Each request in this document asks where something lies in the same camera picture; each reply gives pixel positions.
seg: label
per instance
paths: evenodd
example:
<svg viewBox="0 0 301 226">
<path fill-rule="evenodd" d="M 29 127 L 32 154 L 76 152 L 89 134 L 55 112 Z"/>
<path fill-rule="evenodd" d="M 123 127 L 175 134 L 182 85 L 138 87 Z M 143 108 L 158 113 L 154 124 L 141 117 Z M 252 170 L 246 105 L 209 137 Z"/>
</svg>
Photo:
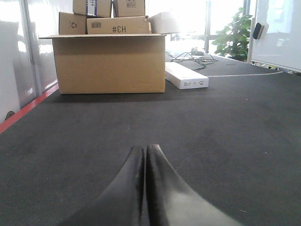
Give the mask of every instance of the label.
<svg viewBox="0 0 301 226">
<path fill-rule="evenodd" d="M 97 15 L 97 0 L 86 0 L 86 14 Z"/>
<path fill-rule="evenodd" d="M 102 23 L 100 23 L 100 22 L 92 22 L 91 23 L 91 27 L 92 28 L 100 28 L 100 27 L 102 27 Z"/>
<path fill-rule="evenodd" d="M 112 31 L 113 33 L 126 33 L 127 29 L 125 26 L 113 26 Z"/>
<path fill-rule="evenodd" d="M 135 8 L 136 0 L 127 0 L 127 8 Z"/>
</svg>

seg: open cardboard box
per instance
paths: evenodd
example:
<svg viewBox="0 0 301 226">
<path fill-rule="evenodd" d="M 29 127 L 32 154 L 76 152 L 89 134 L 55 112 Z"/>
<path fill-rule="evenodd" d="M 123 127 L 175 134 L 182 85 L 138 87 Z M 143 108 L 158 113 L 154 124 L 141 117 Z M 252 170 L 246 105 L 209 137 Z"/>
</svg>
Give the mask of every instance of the open cardboard box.
<svg viewBox="0 0 301 226">
<path fill-rule="evenodd" d="M 53 35 L 62 94 L 165 91 L 165 36 Z"/>
</svg>

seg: white box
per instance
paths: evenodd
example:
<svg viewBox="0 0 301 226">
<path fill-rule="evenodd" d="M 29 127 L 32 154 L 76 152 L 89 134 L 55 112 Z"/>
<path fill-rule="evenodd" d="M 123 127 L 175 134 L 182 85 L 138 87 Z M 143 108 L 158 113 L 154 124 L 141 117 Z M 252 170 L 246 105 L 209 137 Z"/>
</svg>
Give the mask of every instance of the white box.
<svg viewBox="0 0 301 226">
<path fill-rule="evenodd" d="M 158 13 L 150 17 L 151 30 L 158 34 L 181 32 L 177 18 L 171 12 Z"/>
<path fill-rule="evenodd" d="M 206 88 L 209 78 L 175 62 L 165 63 L 165 79 L 179 89 Z"/>
</svg>

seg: black cable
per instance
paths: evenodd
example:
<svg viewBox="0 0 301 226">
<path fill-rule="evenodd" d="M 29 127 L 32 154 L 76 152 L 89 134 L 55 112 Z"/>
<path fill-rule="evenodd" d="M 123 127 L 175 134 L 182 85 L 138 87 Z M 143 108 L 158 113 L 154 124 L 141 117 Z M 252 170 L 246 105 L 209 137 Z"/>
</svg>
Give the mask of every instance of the black cable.
<svg viewBox="0 0 301 226">
<path fill-rule="evenodd" d="M 207 67 L 207 65 L 210 65 L 210 64 L 213 64 L 215 63 L 217 60 L 215 60 L 211 54 L 210 57 L 198 57 L 198 58 L 195 58 L 192 54 L 192 52 L 184 52 L 184 53 L 181 53 L 180 55 L 178 55 L 177 57 L 174 57 L 172 54 L 170 54 L 169 52 L 166 52 L 166 54 L 168 56 L 170 56 L 172 59 L 171 59 L 171 62 L 176 62 L 176 63 L 181 63 L 183 61 L 192 61 L 192 62 L 196 62 L 197 64 L 201 65 L 200 68 L 197 68 L 197 69 L 193 69 L 194 71 L 195 70 L 201 70 L 201 69 L 204 69 Z"/>
</svg>

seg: green plant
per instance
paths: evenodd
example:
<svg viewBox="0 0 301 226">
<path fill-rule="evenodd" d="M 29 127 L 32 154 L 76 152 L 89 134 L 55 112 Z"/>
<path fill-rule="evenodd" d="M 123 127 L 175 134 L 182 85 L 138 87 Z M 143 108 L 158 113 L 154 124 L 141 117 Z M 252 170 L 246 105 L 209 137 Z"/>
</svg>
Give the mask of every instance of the green plant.
<svg viewBox="0 0 301 226">
<path fill-rule="evenodd" d="M 252 15 L 243 15 L 243 11 L 244 8 L 239 8 L 233 21 L 216 32 L 219 37 L 212 42 L 217 45 L 215 54 L 240 61 L 247 60 Z"/>
</svg>

